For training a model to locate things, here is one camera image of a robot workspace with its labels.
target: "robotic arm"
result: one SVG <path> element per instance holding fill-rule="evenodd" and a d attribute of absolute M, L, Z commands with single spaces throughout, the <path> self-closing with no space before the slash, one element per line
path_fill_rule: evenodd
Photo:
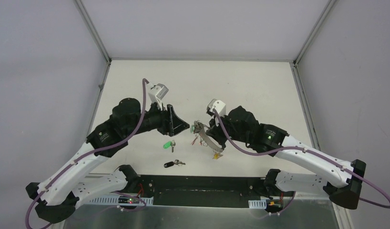
<path fill-rule="evenodd" d="M 326 155 L 298 141 L 277 126 L 259 123 L 254 115 L 242 106 L 226 115 L 226 104 L 220 100 L 212 100 L 208 105 L 207 113 L 213 118 L 209 122 L 210 129 L 206 134 L 216 140 L 223 149 L 226 147 L 227 137 L 220 127 L 221 123 L 216 114 L 226 127 L 231 140 L 244 142 L 247 148 L 252 148 L 261 154 L 282 148 L 283 150 L 268 153 L 298 164 L 316 174 L 291 174 L 279 169 L 271 169 L 264 180 L 267 193 L 279 189 L 327 195 L 337 205 L 348 209 L 357 208 L 362 181 L 347 173 L 345 169 L 363 177 L 366 168 L 364 162 L 360 160 L 349 162 Z M 320 157 L 307 151 L 313 151 Z M 330 163 L 329 160 L 342 165 L 342 168 Z"/>
<path fill-rule="evenodd" d="M 181 120 L 174 112 L 173 106 L 163 107 L 162 98 L 168 92 L 162 84 L 149 83 L 148 93 L 152 104 L 148 111 L 144 111 L 143 121 L 135 134 L 157 129 L 163 135 L 175 136 L 189 128 L 189 124 Z M 121 166 L 112 174 L 99 178 L 92 183 L 81 183 L 81 180 L 99 164 L 111 158 L 117 151 L 128 145 L 124 142 L 120 146 L 110 147 L 107 150 L 90 154 L 78 160 L 82 155 L 95 149 L 112 146 L 129 136 L 136 128 L 141 116 L 138 100 L 126 98 L 112 109 L 112 114 L 104 123 L 98 125 L 77 153 L 60 168 L 54 175 L 41 183 L 30 183 L 26 190 L 31 199 L 39 193 L 35 210 L 41 219 L 50 223 L 58 223 L 68 218 L 78 207 L 89 200 L 113 191 L 129 188 L 134 185 L 137 174 L 131 166 Z M 50 188 L 45 187 L 55 178 Z"/>

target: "white cable tray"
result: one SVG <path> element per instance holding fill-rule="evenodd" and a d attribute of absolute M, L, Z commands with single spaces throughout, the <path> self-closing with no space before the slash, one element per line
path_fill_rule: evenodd
<path fill-rule="evenodd" d="M 265 199 L 261 200 L 249 200 L 248 207 L 252 209 L 266 209 L 267 201 Z"/>
<path fill-rule="evenodd" d="M 144 204 L 140 202 L 139 204 L 130 204 L 130 203 L 119 203 L 119 197 L 118 195 L 103 195 L 100 197 L 97 197 L 95 199 L 90 200 L 86 204 L 92 204 L 92 205 L 120 205 L 120 206 L 143 206 Z M 152 198 L 140 198 L 143 200 L 147 206 L 153 205 L 153 197 Z"/>

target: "key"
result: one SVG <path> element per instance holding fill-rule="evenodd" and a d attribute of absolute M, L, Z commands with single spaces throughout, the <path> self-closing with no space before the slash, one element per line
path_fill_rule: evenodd
<path fill-rule="evenodd" d="M 174 161 L 174 164 L 175 164 L 175 165 L 178 165 L 178 166 L 185 165 L 185 163 L 182 162 L 182 161 L 180 161 L 180 160 L 175 160 L 175 161 Z"/>
<path fill-rule="evenodd" d="M 168 168 L 168 167 L 171 167 L 173 165 L 175 165 L 174 161 L 170 161 L 170 162 L 167 162 L 164 164 L 164 168 Z"/>
<path fill-rule="evenodd" d="M 171 153 L 174 152 L 175 141 L 171 141 Z"/>

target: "purple cable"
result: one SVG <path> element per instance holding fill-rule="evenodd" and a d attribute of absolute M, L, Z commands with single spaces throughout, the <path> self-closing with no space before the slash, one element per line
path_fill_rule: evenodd
<path fill-rule="evenodd" d="M 94 154 L 96 152 L 100 152 L 100 151 L 103 151 L 103 150 L 108 150 L 108 149 L 112 149 L 112 148 L 115 148 L 115 147 L 118 147 L 122 144 L 124 144 L 125 142 L 127 142 L 129 139 L 132 138 L 132 136 L 134 136 L 136 134 L 136 132 L 139 130 L 140 126 L 142 125 L 142 122 L 143 122 L 143 119 L 144 119 L 144 114 L 146 113 L 146 84 L 149 83 L 149 81 L 147 79 L 143 79 L 142 80 L 142 87 L 143 87 L 143 104 L 142 104 L 142 113 L 140 114 L 140 118 L 139 118 L 139 122 L 137 123 L 135 129 L 131 132 L 131 134 L 129 136 L 127 136 L 124 140 L 118 142 L 118 143 L 115 143 L 113 145 L 110 145 L 110 146 L 106 146 L 106 147 L 102 147 L 102 148 L 98 148 L 98 149 L 95 149 L 95 150 L 92 150 L 88 153 L 85 153 L 83 155 L 81 155 L 80 157 L 78 157 L 75 162 L 79 162 L 81 159 L 85 158 L 86 156 L 88 155 L 91 155 L 91 154 Z M 57 180 L 59 179 L 68 169 L 70 169 L 73 165 L 72 164 L 69 164 L 68 166 L 66 166 L 60 173 L 58 173 L 58 175 L 56 175 L 49 183 L 47 186 L 45 186 L 45 189 L 48 189 L 52 186 L 52 184 Z M 38 202 L 39 198 L 41 198 L 41 196 L 45 193 L 45 191 L 42 191 L 40 192 L 37 197 L 32 201 L 32 203 L 30 204 L 28 210 L 27 210 L 27 214 L 25 215 L 25 226 L 27 227 L 27 229 L 32 229 L 32 227 L 30 226 L 30 214 L 31 214 L 31 211 L 32 211 L 32 208 L 33 206 L 35 205 L 36 202 Z M 46 229 L 48 228 L 49 226 L 51 225 L 51 223 L 49 223 L 48 225 L 46 225 L 45 227 L 41 228 L 41 229 Z"/>
<path fill-rule="evenodd" d="M 288 150 L 288 149 L 300 150 L 300 151 L 304 150 L 303 148 L 297 147 L 297 146 L 286 146 L 286 147 L 282 147 L 282 148 L 279 148 L 279 149 L 273 149 L 273 150 L 270 150 L 270 151 L 267 151 L 267 152 L 264 152 L 264 153 L 261 153 L 261 154 L 259 154 L 259 153 L 251 153 L 251 152 L 245 151 L 242 148 L 238 147 L 238 145 L 236 145 L 233 142 L 233 140 L 230 138 L 229 134 L 226 131 L 225 126 L 223 125 L 222 119 L 219 116 L 219 113 L 215 109 L 213 109 L 213 112 L 215 113 L 215 116 L 219 120 L 219 124 L 222 127 L 223 133 L 225 134 L 227 140 L 234 146 L 234 148 L 238 149 L 242 153 L 245 153 L 245 154 L 251 155 L 251 156 L 264 156 L 264 155 L 276 153 L 276 152 L 281 151 L 281 150 Z M 321 154 L 318 154 L 318 153 L 316 153 L 314 151 L 311 151 L 311 150 L 306 150 L 306 152 L 308 152 L 310 154 L 313 154 L 314 156 L 317 156 L 317 157 L 319 157 L 319 158 L 321 158 L 321 159 L 323 159 L 323 160 L 325 160 L 325 161 L 335 165 L 336 167 L 342 169 L 342 165 L 338 164 L 335 161 L 332 161 L 331 159 L 329 159 L 329 158 L 327 158 L 327 157 L 325 157 L 325 156 L 323 156 Z M 379 207 L 382 207 L 382 208 L 390 208 L 390 196 L 384 190 L 382 190 L 380 187 L 376 186 L 372 182 L 370 182 L 367 179 L 359 176 L 358 174 L 354 173 L 353 171 L 351 171 L 351 170 L 349 170 L 347 168 L 345 168 L 344 171 L 346 171 L 347 173 L 349 173 L 349 174 L 353 175 L 354 177 L 360 179 L 361 181 L 365 182 L 366 184 L 368 184 L 369 186 L 371 186 L 372 188 L 374 188 L 375 190 L 380 192 L 387 199 L 387 201 L 389 202 L 389 205 L 383 205 L 383 204 L 376 203 L 376 202 L 373 202 L 371 200 L 367 200 L 367 199 L 364 199 L 364 198 L 359 198 L 360 200 L 362 200 L 364 202 L 367 202 L 367 203 L 370 203 L 370 204 L 373 204 L 373 205 L 376 205 L 376 206 L 379 206 Z"/>
<path fill-rule="evenodd" d="M 138 200 L 138 201 L 140 201 L 140 202 L 142 202 L 142 203 L 144 204 L 144 206 L 136 207 L 136 208 L 134 208 L 134 209 L 125 209 L 125 208 L 122 208 L 122 207 L 121 207 L 122 211 L 127 211 L 127 212 L 130 212 L 130 211 L 139 211 L 139 210 L 142 210 L 143 208 L 145 208 L 145 207 L 147 206 L 146 202 L 144 202 L 144 201 L 141 200 L 140 198 L 133 197 L 133 196 L 129 196 L 129 195 L 127 195 L 127 194 L 120 193 L 120 192 L 114 192 L 114 193 L 116 193 L 116 194 L 118 194 L 118 195 L 120 195 L 120 196 L 124 196 L 124 197 L 128 197 L 128 198 L 136 199 L 136 200 Z M 107 207 L 107 208 L 105 208 L 105 209 L 102 209 L 101 211 L 96 212 L 96 213 L 94 213 L 94 214 L 92 214 L 92 215 L 90 215 L 90 216 L 88 216 L 88 217 L 85 217 L 85 218 L 82 218 L 82 219 L 75 219 L 75 220 L 77 220 L 77 221 L 85 221 L 85 220 L 91 219 L 91 218 L 93 218 L 93 217 L 95 217 L 95 216 L 98 216 L 99 214 L 105 212 L 105 211 L 108 210 L 108 209 L 111 209 L 111 208 L 118 208 L 118 206 L 119 206 L 119 205 L 109 206 L 109 207 Z"/>

